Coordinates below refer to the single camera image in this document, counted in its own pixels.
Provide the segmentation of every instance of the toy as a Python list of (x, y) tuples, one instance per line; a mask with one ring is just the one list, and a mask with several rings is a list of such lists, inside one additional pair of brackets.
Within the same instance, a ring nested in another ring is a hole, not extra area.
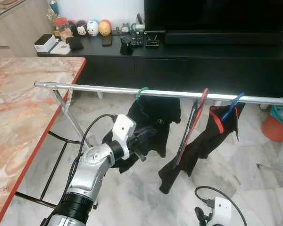
[(122, 26), (122, 28), (121, 28), (121, 31), (122, 31), (122, 33), (128, 33), (128, 32), (130, 32), (130, 26), (129, 26), (129, 23), (123, 23), (123, 26)]
[(91, 20), (87, 24), (87, 31), (91, 36), (97, 36), (99, 33), (99, 22)]
[(87, 23), (84, 20), (79, 20), (76, 24), (77, 32), (79, 35), (85, 35), (87, 33)]
[(76, 21), (75, 20), (68, 20), (69, 28), (73, 35), (77, 34), (77, 27), (76, 27)]
[(111, 33), (111, 22), (109, 20), (102, 20), (99, 24), (100, 34), (108, 36)]

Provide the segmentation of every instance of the blue hanger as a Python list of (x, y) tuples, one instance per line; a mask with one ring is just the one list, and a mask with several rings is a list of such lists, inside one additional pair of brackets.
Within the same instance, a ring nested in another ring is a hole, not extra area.
[(244, 96), (244, 92), (242, 92), (241, 94), (239, 94), (233, 101), (232, 104), (230, 106), (230, 109), (222, 116), (221, 121), (225, 121), (227, 119), (227, 117), (230, 115), (230, 113), (232, 112), (233, 108), (235, 107), (236, 103), (238, 102), (238, 100)]

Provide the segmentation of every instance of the metal rail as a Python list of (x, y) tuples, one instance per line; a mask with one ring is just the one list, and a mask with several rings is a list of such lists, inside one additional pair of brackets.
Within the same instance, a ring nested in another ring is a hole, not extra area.
[[(104, 93), (122, 93), (122, 94), (137, 94), (139, 89), (131, 88), (116, 88), (105, 86), (87, 86), (87, 85), (69, 85), (55, 82), (35, 82), (35, 87), (49, 88), (52, 90), (57, 89), (72, 89), (89, 92), (104, 92)], [(144, 90), (141, 95), (146, 96), (159, 96), (159, 97), (185, 97), (185, 98), (201, 98), (202, 93), (192, 92), (176, 92), (176, 91), (162, 91), (162, 90)], [(231, 101), (235, 99), (235, 95), (223, 95), (223, 94), (208, 94), (207, 99)], [(253, 103), (253, 104), (268, 104), (268, 105), (283, 105), (283, 98), (273, 97), (249, 97), (243, 96), (239, 99), (239, 102)]]

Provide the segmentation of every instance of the marble floor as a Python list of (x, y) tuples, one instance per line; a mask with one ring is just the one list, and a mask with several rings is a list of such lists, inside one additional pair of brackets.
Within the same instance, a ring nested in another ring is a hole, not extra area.
[[(98, 99), (93, 93), (75, 92), (71, 111), (86, 129), (95, 117), (103, 113), (126, 114), (134, 99), (133, 95), (115, 94), (104, 94), (104, 99)], [(208, 108), (212, 104), (206, 102), (192, 139), (204, 130)], [(283, 143), (272, 142), (262, 134), (260, 128), (268, 112), (258, 105), (246, 105), (243, 109), (239, 119), (239, 141), (235, 134), (230, 134), (206, 160), (198, 160), (191, 177), (181, 172), (168, 195), (159, 191), (158, 171), (176, 154), (191, 105), (191, 99), (181, 99), (182, 121), (171, 124), (166, 158), (151, 151), (145, 162), (138, 161), (123, 174), (119, 174), (117, 169), (108, 171), (98, 197), (98, 209), (91, 211), (87, 226), (198, 226), (194, 208), (199, 206), (206, 214), (210, 211), (194, 195), (195, 187), (202, 185), (213, 186), (232, 197), (249, 226), (280, 224), (283, 217), (283, 174), (258, 169), (256, 163), (283, 170)], [(89, 133), (90, 142), (99, 144), (111, 128), (108, 119), (101, 120)], [(62, 113), (51, 131), (79, 139)], [(47, 135), (18, 189), (20, 192), (40, 197), (62, 145), (63, 142)], [(68, 144), (45, 201), (59, 201), (77, 151), (78, 145)], [(201, 191), (200, 195), (206, 198), (218, 196), (210, 191)], [(38, 226), (50, 212), (50, 208), (14, 197), (1, 226)], [(243, 225), (234, 208), (231, 225)]]

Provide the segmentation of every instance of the small box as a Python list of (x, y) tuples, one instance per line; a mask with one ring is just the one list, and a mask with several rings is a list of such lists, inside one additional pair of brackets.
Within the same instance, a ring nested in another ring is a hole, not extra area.
[(35, 43), (34, 47), (39, 53), (47, 53), (55, 44), (56, 38), (53, 34), (42, 35)]

